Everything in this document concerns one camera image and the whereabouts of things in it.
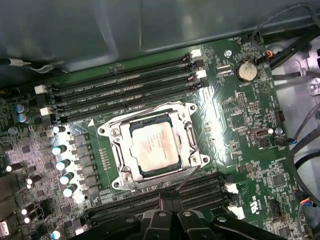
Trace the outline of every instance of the integrated circuit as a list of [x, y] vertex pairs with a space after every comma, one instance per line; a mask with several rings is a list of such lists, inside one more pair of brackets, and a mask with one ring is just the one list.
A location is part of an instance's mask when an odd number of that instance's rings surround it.
[[23, 152], [24, 154], [30, 153], [30, 147], [29, 147], [29, 145], [23, 146], [23, 147], [22, 147], [22, 152]]
[[285, 184], [285, 178], [282, 174], [273, 176], [272, 181], [275, 187]]

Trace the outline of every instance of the capacitor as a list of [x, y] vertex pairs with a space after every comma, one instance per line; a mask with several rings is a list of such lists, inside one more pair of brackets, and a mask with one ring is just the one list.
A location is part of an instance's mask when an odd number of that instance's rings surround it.
[[40, 175], [34, 175], [34, 176], [31, 176], [29, 178], [26, 179], [26, 184], [34, 184], [38, 181], [40, 181], [42, 179], [42, 177]]
[[241, 61], [235, 68], [235, 76], [242, 82], [251, 82], [258, 75], [256, 64], [250, 60]]
[[26, 113], [28, 112], [28, 107], [24, 106], [24, 105], [21, 105], [21, 104], [17, 104], [15, 107], [14, 107], [14, 111], [17, 113], [17, 114], [22, 114], [22, 113]]
[[63, 196], [65, 196], [66, 198], [70, 198], [76, 189], [77, 185], [69, 185], [65, 190], [63, 190]]
[[61, 226], [57, 226], [52, 232], [51, 236], [53, 239], [63, 239], [63, 237], [65, 236], [64, 228]]
[[274, 130], [274, 133], [275, 133], [275, 135], [280, 136], [281, 134], [284, 133], [284, 131], [283, 131], [282, 128], [277, 127], [277, 128]]
[[67, 147], [65, 145], [60, 145], [60, 146], [55, 146], [54, 148], [52, 148], [52, 154], [57, 156], [59, 154], [64, 153], [67, 150]]
[[57, 162], [56, 165], [55, 165], [55, 168], [57, 170], [59, 170], [59, 171], [62, 171], [63, 169], [65, 169], [69, 165], [70, 165], [70, 160], [69, 159], [65, 159], [65, 160]]
[[9, 173], [12, 171], [22, 169], [22, 167], [23, 167], [23, 165], [20, 162], [17, 162], [17, 163], [11, 164], [9, 166], [6, 166], [5, 170]]
[[60, 177], [60, 183], [62, 185], [67, 185], [73, 177], [74, 174], [72, 172], [67, 172], [62, 177]]
[[66, 128], [64, 126], [54, 126], [52, 131], [54, 134], [63, 133], [64, 131], [66, 131]]
[[26, 224], [30, 223], [33, 219], [37, 217], [37, 213], [35, 210], [31, 211], [30, 214], [24, 218], [24, 222]]
[[10, 135], [16, 135], [18, 133], [18, 129], [15, 126], [12, 126], [8, 129], [8, 133]]
[[31, 117], [29, 115], [24, 114], [24, 113], [20, 113], [17, 117], [17, 120], [19, 123], [28, 124], [31, 122]]
[[34, 209], [35, 209], [35, 205], [33, 203], [31, 203], [28, 206], [26, 206], [25, 208], [21, 209], [21, 214], [25, 216]]

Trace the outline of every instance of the black cable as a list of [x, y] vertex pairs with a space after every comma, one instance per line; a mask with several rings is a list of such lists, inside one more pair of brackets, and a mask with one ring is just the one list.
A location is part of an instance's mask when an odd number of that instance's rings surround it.
[[265, 21], [263, 21], [257, 28], [256, 30], [254, 30], [254, 32], [252, 33], [251, 37], [250, 37], [250, 41], [252, 46], [256, 47], [257, 49], [259, 49], [262, 52], [265, 52], [266, 49], [264, 47], [261, 47], [260, 45], [258, 45], [255, 42], [255, 36], [257, 35], [257, 33], [268, 23], [270, 23], [272, 20], [274, 20], [275, 18], [277, 18], [278, 16], [287, 13], [291, 10], [297, 9], [297, 8], [304, 8], [307, 9], [311, 15], [312, 20], [314, 21], [314, 23], [320, 28], [320, 19], [318, 18], [318, 15], [315, 13], [315, 11], [308, 5], [305, 3], [302, 4], [296, 4], [290, 7], [287, 7], [279, 12], [277, 12], [276, 14], [268, 17]]
[[314, 159], [316, 157], [320, 157], [320, 151], [316, 151], [313, 153], [309, 153], [305, 156], [303, 156], [302, 158], [300, 158], [294, 165], [295, 168], [298, 170], [304, 163], [306, 163], [307, 161]]
[[320, 36], [320, 29], [302, 35], [299, 39], [297, 39], [291, 45], [289, 45], [285, 50], [279, 53], [276, 58], [270, 61], [271, 70], [274, 70], [275, 68], [279, 67], [281, 64], [290, 59], [297, 52], [306, 47], [306, 45], [308, 45], [309, 42], [311, 42], [318, 36]]
[[298, 185], [301, 187], [303, 191], [310, 197], [310, 199], [318, 206], [320, 206], [320, 200], [308, 189], [308, 187], [305, 185], [303, 180], [298, 174], [298, 171], [295, 166], [295, 154], [299, 152], [301, 149], [303, 149], [305, 146], [310, 144], [312, 141], [320, 137], [320, 127], [317, 127], [314, 129], [312, 132], [310, 132], [308, 135], [306, 135], [301, 141], [299, 141], [290, 151], [287, 161], [288, 161], [288, 166], [291, 169], [291, 172], [296, 179], [296, 182]]
[[302, 129], [305, 127], [305, 125], [309, 122], [309, 120], [313, 117], [313, 115], [316, 114], [316, 112], [320, 109], [320, 103], [318, 103], [317, 105], [315, 105], [310, 111], [309, 113], [305, 116], [303, 122], [301, 123], [301, 125], [299, 126], [298, 130], [296, 131], [293, 139], [297, 140], [299, 137], [299, 134], [301, 133]]
[[[273, 80], [275, 80], [275, 81], [290, 80], [290, 79], [295, 79], [295, 78], [301, 77], [301, 73], [299, 71], [297, 71], [297, 72], [292, 72], [292, 73], [283, 74], [283, 75], [272, 75], [272, 77], [273, 77]], [[307, 71], [306, 77], [320, 78], [320, 72]]]

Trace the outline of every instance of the chip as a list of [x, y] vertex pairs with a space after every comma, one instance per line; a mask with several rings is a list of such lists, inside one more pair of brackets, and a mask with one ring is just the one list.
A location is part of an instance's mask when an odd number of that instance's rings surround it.
[[278, 229], [278, 234], [280, 237], [283, 237], [283, 238], [291, 237], [290, 228], [288, 226], [281, 227]]
[[45, 169], [49, 170], [49, 169], [53, 169], [54, 168], [54, 165], [51, 161], [47, 161], [45, 164], [44, 164], [44, 167]]
[[36, 195], [37, 195], [38, 198], [40, 198], [40, 197], [43, 197], [45, 195], [45, 193], [44, 193], [43, 190], [40, 190], [40, 191], [36, 192]]
[[132, 156], [143, 172], [163, 169], [179, 162], [173, 130], [167, 121], [135, 129], [132, 142]]
[[71, 211], [70, 206], [62, 206], [61, 207], [61, 212], [63, 212], [64, 214], [69, 213]]
[[273, 176], [272, 180], [275, 187], [285, 183], [285, 178], [281, 174]]
[[22, 147], [22, 152], [24, 154], [30, 153], [30, 147], [28, 145], [27, 146], [23, 146]]
[[12, 149], [14, 149], [14, 147], [12, 146], [11, 143], [7, 143], [7, 144], [2, 145], [2, 149], [4, 152], [9, 152]]
[[65, 222], [64, 222], [64, 226], [65, 226], [66, 228], [72, 227], [72, 221], [71, 221], [71, 220], [65, 221]]

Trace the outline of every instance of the electrolytic capacitor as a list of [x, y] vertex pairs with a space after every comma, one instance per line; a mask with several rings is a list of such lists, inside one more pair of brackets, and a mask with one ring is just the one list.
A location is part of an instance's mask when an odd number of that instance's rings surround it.
[[74, 194], [76, 189], [77, 189], [77, 185], [75, 184], [69, 185], [65, 190], [63, 190], [63, 196], [65, 196], [66, 198], [70, 198], [72, 194]]
[[28, 124], [31, 122], [31, 117], [29, 115], [24, 114], [24, 113], [20, 113], [17, 117], [17, 120], [19, 123]]
[[69, 165], [70, 165], [70, 160], [69, 159], [65, 159], [65, 160], [57, 162], [56, 165], [55, 165], [55, 168], [57, 170], [59, 170], [59, 171], [62, 171], [63, 169], [65, 169]]
[[37, 217], [37, 213], [35, 210], [31, 211], [30, 214], [24, 218], [24, 222], [29, 224], [33, 219]]
[[73, 177], [74, 174], [72, 172], [67, 172], [62, 177], [60, 177], [60, 183], [62, 185], [67, 185]]
[[33, 203], [31, 203], [28, 206], [26, 206], [25, 208], [21, 209], [21, 214], [25, 216], [34, 209], [35, 209], [35, 205]]
[[18, 133], [18, 129], [15, 126], [12, 126], [8, 129], [8, 133], [10, 135], [16, 135]]
[[54, 134], [63, 133], [66, 130], [64, 126], [54, 126], [52, 131]]
[[53, 239], [64, 239], [65, 236], [65, 230], [61, 226], [57, 226], [54, 231], [52, 232], [52, 238]]
[[20, 163], [20, 162], [17, 162], [17, 163], [13, 163], [9, 166], [6, 166], [5, 170], [9, 173], [9, 172], [12, 172], [12, 171], [16, 171], [16, 170], [19, 170], [19, 169], [22, 169], [23, 165]]
[[34, 184], [38, 181], [40, 181], [42, 179], [42, 177], [40, 175], [34, 175], [34, 176], [31, 176], [29, 178], [26, 179], [26, 184]]
[[15, 107], [14, 107], [14, 111], [17, 113], [17, 114], [22, 114], [23, 112], [28, 112], [28, 107], [24, 106], [24, 105], [21, 105], [21, 104], [17, 104]]
[[67, 150], [67, 147], [65, 145], [55, 146], [52, 148], [52, 154], [57, 156], [59, 154], [64, 153]]

